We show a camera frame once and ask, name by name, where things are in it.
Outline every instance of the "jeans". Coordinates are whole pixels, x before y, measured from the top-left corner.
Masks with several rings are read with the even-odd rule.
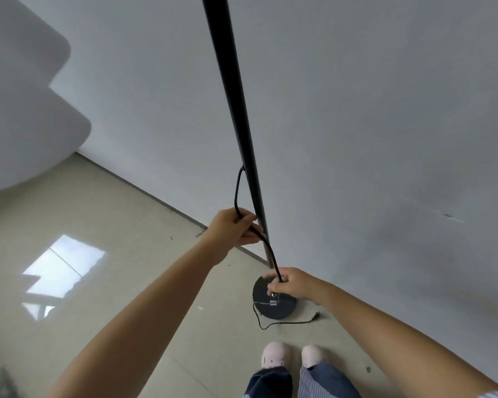
[[[292,398],[292,376],[285,367],[257,371],[244,398]],[[361,398],[351,381],[327,362],[300,370],[299,398]]]

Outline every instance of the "human arm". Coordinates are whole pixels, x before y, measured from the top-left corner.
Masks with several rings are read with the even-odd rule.
[[[279,268],[287,280],[269,284],[327,308],[408,398],[476,398],[498,384],[417,329],[297,268]],[[273,277],[269,271],[264,277]]]
[[[146,384],[207,274],[235,246],[259,241],[247,210],[220,211],[201,240],[113,318],[76,356],[48,398],[131,398]]]

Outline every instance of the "denim pant leg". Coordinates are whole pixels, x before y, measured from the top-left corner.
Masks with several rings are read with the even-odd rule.
[[[251,377],[245,397],[292,398],[292,375],[284,366],[261,369]]]
[[[328,362],[321,362],[308,369],[312,378],[331,395],[339,398],[361,398],[358,390],[345,374]]]

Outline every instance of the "lamp base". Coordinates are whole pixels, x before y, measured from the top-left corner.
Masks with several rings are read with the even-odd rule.
[[[293,312],[297,299],[289,294],[279,294],[277,304],[272,306],[270,302],[277,300],[276,296],[268,296],[268,283],[272,280],[272,278],[262,277],[256,280],[253,286],[253,302],[263,316],[272,320],[282,320]]]

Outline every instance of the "forearm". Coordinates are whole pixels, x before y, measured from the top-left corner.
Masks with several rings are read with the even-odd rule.
[[[212,247],[194,246],[89,342],[49,397],[138,396],[218,262]]]
[[[408,398],[476,398],[498,384],[428,336],[330,283],[315,292]]]

